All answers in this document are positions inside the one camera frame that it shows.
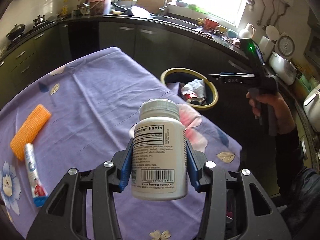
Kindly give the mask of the person right forearm dark sleeve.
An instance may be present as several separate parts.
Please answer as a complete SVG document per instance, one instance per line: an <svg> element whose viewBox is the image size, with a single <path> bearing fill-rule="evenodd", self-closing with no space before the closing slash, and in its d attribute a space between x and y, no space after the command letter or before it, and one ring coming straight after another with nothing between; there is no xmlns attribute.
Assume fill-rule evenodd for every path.
<svg viewBox="0 0 320 240"><path fill-rule="evenodd" d="M292 239L319 239L319 174L304 166L296 128L276 136L276 171L286 205L281 215Z"/></svg>

